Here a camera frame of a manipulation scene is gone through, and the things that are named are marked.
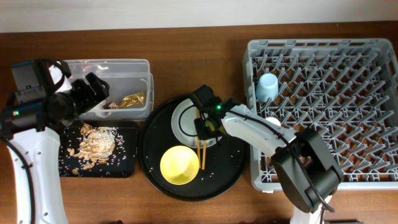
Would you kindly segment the wooden chopstick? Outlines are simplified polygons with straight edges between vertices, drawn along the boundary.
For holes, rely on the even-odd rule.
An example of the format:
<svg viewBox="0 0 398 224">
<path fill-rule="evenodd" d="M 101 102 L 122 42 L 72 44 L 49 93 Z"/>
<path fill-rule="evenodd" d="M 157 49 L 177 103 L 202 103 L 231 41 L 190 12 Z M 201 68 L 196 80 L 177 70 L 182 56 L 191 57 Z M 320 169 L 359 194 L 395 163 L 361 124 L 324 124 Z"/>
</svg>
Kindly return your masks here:
<svg viewBox="0 0 398 224">
<path fill-rule="evenodd" d="M 201 160 L 201 169 L 205 170 L 205 163 L 206 163 L 206 147 L 207 147 L 207 140 L 203 142 L 203 152 L 202 152 L 202 160 Z"/>
<path fill-rule="evenodd" d="M 195 108 L 195 119 L 199 118 L 199 111 L 197 108 Z M 198 156 L 198 161 L 199 161 L 199 169 L 201 169 L 201 155 L 200 155 L 200 140 L 198 136 L 196 137 L 197 140 L 197 156 Z"/>
</svg>

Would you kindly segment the yellow bowl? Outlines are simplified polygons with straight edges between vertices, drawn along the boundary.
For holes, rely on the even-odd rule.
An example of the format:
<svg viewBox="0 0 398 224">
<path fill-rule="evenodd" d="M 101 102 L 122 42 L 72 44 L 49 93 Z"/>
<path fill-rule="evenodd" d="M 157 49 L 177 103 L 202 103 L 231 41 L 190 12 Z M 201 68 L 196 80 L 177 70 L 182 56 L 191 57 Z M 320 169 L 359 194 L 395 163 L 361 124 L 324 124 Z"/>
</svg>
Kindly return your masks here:
<svg viewBox="0 0 398 224">
<path fill-rule="evenodd" d="M 198 174 L 200 163 L 197 154 L 187 146 L 174 146 L 164 152 L 160 160 L 163 178 L 174 185 L 185 185 Z"/>
</svg>

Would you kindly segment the food scraps pile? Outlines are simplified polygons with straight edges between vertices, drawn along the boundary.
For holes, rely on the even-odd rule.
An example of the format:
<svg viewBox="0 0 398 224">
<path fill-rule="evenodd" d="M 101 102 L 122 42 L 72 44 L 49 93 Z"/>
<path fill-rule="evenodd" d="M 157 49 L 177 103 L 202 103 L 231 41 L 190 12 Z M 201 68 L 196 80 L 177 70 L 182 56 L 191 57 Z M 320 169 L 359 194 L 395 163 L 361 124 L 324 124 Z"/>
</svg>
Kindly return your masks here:
<svg viewBox="0 0 398 224">
<path fill-rule="evenodd" d="M 110 176 L 127 161 L 121 129 L 84 123 L 69 127 L 61 136 L 58 169 L 61 176 Z"/>
</svg>

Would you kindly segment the gold candy wrapper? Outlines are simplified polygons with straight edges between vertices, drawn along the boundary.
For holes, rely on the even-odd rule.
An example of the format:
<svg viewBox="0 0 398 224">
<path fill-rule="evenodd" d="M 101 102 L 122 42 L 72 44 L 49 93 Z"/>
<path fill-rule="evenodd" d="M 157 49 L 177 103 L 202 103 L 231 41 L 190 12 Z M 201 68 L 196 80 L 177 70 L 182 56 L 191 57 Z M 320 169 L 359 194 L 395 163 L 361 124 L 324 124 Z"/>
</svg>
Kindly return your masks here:
<svg viewBox="0 0 398 224">
<path fill-rule="evenodd" d="M 110 102 L 103 106 L 104 109 L 123 109 L 134 105 L 145 105 L 146 96 L 143 91 L 125 96 L 120 102 Z"/>
</svg>

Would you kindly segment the pink plastic cup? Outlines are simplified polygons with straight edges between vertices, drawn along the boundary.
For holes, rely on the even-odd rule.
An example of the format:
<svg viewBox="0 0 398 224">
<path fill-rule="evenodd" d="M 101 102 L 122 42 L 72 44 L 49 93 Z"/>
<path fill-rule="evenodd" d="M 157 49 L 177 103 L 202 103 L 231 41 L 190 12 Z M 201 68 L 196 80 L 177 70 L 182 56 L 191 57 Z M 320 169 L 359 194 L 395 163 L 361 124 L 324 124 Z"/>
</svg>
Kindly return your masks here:
<svg viewBox="0 0 398 224">
<path fill-rule="evenodd" d="M 269 117 L 266 117 L 265 120 L 267 120 L 267 121 L 269 121 L 272 124 L 275 124 L 277 126 L 281 126 L 281 122 L 275 117 L 269 116 Z"/>
</svg>

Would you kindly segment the light blue plastic cup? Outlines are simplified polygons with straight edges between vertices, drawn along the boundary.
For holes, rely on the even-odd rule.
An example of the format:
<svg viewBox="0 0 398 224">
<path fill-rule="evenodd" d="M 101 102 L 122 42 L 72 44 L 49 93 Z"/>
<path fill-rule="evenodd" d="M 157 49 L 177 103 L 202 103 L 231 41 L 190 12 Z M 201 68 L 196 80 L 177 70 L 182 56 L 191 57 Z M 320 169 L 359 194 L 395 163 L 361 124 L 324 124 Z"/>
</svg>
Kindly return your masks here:
<svg viewBox="0 0 398 224">
<path fill-rule="evenodd" d="M 279 94 L 278 79 L 273 73 L 261 75 L 257 82 L 256 98 L 261 102 L 275 100 Z"/>
</svg>

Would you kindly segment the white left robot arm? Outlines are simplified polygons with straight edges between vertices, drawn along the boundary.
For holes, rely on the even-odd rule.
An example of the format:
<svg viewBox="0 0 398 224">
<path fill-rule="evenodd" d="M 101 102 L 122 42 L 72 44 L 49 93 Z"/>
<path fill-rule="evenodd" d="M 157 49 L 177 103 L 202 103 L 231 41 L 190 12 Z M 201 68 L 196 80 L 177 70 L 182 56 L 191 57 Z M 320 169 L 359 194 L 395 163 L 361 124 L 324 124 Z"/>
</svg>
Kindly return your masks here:
<svg viewBox="0 0 398 224">
<path fill-rule="evenodd" d="M 12 157 L 18 223 L 67 223 L 57 129 L 109 96 L 94 73 L 70 83 L 66 61 L 34 59 L 11 67 L 17 91 L 1 111 L 1 142 Z"/>
</svg>

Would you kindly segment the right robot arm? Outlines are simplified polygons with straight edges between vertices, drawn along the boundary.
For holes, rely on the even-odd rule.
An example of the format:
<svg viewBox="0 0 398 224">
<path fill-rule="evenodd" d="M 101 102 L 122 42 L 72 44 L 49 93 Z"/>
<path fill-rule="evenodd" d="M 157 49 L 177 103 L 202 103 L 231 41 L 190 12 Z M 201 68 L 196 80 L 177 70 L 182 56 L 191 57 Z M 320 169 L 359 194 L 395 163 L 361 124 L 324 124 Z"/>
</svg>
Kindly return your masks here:
<svg viewBox="0 0 398 224">
<path fill-rule="evenodd" d="M 325 212 L 334 212 L 328 202 L 342 183 L 343 172 L 316 130 L 283 128 L 234 98 L 223 101 L 208 85 L 189 99 L 200 115 L 194 124 L 201 140 L 231 136 L 270 158 L 283 192 L 294 205 L 291 223 L 324 223 Z"/>
</svg>

